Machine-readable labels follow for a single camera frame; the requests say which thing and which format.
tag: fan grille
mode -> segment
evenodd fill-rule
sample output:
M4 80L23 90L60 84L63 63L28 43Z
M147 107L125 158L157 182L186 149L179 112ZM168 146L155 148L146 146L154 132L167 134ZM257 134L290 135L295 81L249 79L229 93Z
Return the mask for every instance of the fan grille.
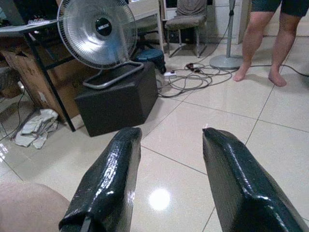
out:
M90 67L109 69L134 51L135 19L124 0L63 0L57 19L64 45Z

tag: floor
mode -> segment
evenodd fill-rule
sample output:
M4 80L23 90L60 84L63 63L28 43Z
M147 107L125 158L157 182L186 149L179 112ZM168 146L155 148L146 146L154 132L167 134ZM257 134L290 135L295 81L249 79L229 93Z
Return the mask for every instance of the floor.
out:
M265 37L253 64L269 64L273 37ZM225 45L203 61L224 54ZM241 45L232 47L241 54ZM191 51L166 58L168 71L197 59ZM309 38L297 38L286 64L309 73ZM309 79L289 68L285 87L268 79L268 67L246 80L228 80L173 99L159 98L143 131L131 232L220 232L202 156L202 128L235 134L276 179L309 225ZM219 82L226 77L215 77ZM115 132L90 138L61 127L41 150L0 142L0 180L48 185L71 199L80 179Z

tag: cabinet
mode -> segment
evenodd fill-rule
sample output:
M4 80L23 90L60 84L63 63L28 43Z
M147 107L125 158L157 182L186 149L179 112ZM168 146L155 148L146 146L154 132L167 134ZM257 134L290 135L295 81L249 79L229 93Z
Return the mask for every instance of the cabinet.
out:
M236 0L234 8L233 22L233 44L242 41L242 37L247 27L250 1ZM170 6L168 0L164 0L165 20L176 16L176 7ZM229 19L228 0L210 0L207 6L208 19L201 36L208 42L217 42L224 35Z

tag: door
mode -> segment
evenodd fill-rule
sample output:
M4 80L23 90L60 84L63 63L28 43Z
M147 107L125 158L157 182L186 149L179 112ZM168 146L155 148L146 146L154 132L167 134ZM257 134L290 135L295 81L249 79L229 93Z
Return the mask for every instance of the door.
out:
M281 5L278 7L274 16L264 30L264 35L277 35L279 30L279 15ZM303 17L297 28L297 36L309 36L309 13Z

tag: fan label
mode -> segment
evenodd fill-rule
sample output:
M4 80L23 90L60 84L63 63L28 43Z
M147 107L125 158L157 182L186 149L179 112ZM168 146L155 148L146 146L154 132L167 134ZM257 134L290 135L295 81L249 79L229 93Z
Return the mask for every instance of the fan label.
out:
M106 18L99 18L96 21L96 30L100 35L108 36L112 32L112 24Z

